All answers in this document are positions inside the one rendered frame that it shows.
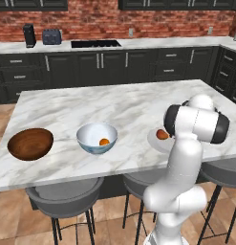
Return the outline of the white and blue bowl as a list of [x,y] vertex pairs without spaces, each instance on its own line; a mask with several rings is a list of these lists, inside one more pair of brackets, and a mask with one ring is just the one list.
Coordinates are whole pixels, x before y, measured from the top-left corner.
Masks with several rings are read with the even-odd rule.
[[[106,138],[107,145],[99,145],[99,141]],[[88,153],[103,154],[110,150],[118,138],[117,130],[105,122],[92,122],[81,126],[76,132],[79,145]]]

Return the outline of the white plate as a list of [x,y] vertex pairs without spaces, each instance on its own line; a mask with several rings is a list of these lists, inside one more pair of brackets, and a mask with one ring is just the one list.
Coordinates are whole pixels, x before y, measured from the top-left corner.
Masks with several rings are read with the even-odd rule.
[[157,151],[161,153],[169,153],[175,143],[174,138],[168,138],[165,140],[160,140],[157,138],[156,133],[158,129],[151,129],[147,135],[148,143]]

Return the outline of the brown wooden bowl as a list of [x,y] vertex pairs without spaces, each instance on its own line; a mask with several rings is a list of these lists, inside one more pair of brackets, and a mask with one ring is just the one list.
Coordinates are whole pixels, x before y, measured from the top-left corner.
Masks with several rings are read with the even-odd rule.
[[12,136],[8,151],[22,161],[34,161],[45,156],[53,146],[54,135],[44,128],[29,128]]

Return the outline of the reddish brown fruit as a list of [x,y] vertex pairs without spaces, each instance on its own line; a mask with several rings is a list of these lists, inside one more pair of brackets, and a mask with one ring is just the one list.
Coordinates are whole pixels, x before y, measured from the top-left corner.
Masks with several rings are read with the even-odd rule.
[[158,129],[156,136],[159,140],[166,140],[169,138],[169,134],[166,133],[163,129]]

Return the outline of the dark base cupboard run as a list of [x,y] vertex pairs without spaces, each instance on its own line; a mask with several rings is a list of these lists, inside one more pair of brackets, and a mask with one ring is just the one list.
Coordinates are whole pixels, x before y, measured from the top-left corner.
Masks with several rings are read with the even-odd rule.
[[236,52],[221,47],[216,60],[212,87],[236,103]]
[[0,104],[23,91],[200,79],[209,83],[217,47],[0,55]]

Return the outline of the grey bar stool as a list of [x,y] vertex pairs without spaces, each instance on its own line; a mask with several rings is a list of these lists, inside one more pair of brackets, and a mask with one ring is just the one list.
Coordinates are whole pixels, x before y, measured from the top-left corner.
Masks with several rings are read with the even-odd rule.
[[125,173],[122,175],[124,186],[127,189],[122,228],[125,228],[126,218],[128,217],[127,208],[129,203],[129,194],[134,195],[140,200],[140,207],[138,213],[139,219],[138,219],[135,245],[138,245],[139,243],[139,231],[140,231],[140,225],[142,224],[142,215],[143,215],[143,208],[144,208],[144,204],[142,201],[144,190],[148,186],[156,183],[159,179],[161,179],[162,176],[165,174],[165,172],[166,172],[165,168],[157,168],[157,169],[151,169],[151,170],[146,170],[141,172]]
[[99,197],[103,177],[26,188],[37,208],[52,220],[54,245],[62,239],[59,218],[71,218],[85,213],[91,245],[96,233],[93,205]]
[[197,245],[200,245],[204,239],[205,229],[209,226],[209,220],[217,203],[222,187],[236,189],[236,158],[202,163],[197,184],[205,182],[215,184],[216,188],[214,189],[207,205],[207,218],[205,219]]

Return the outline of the black hob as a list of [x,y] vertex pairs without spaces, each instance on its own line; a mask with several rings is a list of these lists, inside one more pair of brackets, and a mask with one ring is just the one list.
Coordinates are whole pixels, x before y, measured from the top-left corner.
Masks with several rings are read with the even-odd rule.
[[72,48],[103,48],[103,47],[121,47],[114,39],[111,40],[78,40],[71,41]]

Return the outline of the dark grey toaster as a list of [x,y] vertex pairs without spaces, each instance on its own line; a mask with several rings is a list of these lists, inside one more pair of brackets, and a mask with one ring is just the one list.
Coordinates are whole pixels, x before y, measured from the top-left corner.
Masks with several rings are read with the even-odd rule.
[[62,42],[61,32],[59,29],[45,29],[42,33],[44,45],[60,45]]

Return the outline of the black coffee machine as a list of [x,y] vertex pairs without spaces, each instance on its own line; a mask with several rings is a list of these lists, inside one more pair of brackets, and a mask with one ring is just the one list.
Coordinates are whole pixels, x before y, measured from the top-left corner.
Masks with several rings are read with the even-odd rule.
[[26,47],[27,48],[33,48],[36,44],[33,24],[26,23],[23,26],[23,33],[24,33],[24,37],[25,37],[25,41],[26,41]]

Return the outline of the dark wall cupboard run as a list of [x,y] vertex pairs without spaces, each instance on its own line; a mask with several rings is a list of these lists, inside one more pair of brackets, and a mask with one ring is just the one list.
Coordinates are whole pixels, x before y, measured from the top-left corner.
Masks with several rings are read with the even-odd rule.
[[0,0],[0,11],[66,11],[68,0]]
[[118,0],[122,11],[236,11],[236,0]]

